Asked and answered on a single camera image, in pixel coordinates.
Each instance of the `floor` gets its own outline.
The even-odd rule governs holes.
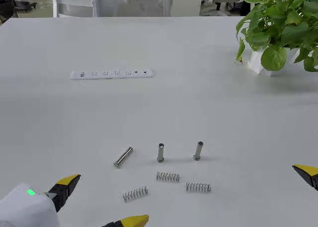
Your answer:
[[[28,12],[17,12],[14,17],[52,17],[53,6],[52,0],[34,0],[37,3],[36,9],[32,8]],[[220,11],[216,11],[216,5],[214,3],[204,1],[201,4],[200,16],[237,16],[230,12],[225,4],[221,5]]]

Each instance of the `metal pin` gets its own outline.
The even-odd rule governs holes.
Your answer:
[[[163,158],[163,148],[164,148],[164,145],[163,144],[159,144],[158,157],[157,157],[157,161],[158,162],[163,162],[163,160],[164,160],[164,158]]]
[[[119,158],[114,162],[115,167],[119,168],[123,162],[133,151],[132,147],[129,147]]]
[[[194,160],[198,161],[200,160],[200,153],[203,147],[203,142],[198,142],[197,150],[195,151],[195,155],[193,155]]]

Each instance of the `power strip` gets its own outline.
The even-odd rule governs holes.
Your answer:
[[[150,69],[135,69],[135,70],[112,70],[99,72],[75,72],[71,74],[71,79],[114,79],[114,78],[141,78],[153,77],[154,73]]]

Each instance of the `metal spring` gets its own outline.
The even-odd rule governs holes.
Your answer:
[[[148,194],[148,189],[146,186],[144,186],[144,187],[140,187],[140,188],[124,193],[123,198],[124,198],[124,201],[127,202],[147,194]]]
[[[201,192],[210,192],[211,185],[204,183],[186,183],[186,191],[201,191]]]
[[[157,172],[157,180],[179,181],[180,175],[177,173]]]

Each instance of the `chair leg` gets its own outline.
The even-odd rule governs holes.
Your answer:
[[[220,2],[216,2],[215,4],[217,5],[217,11],[219,11],[220,8],[221,8],[221,3]]]

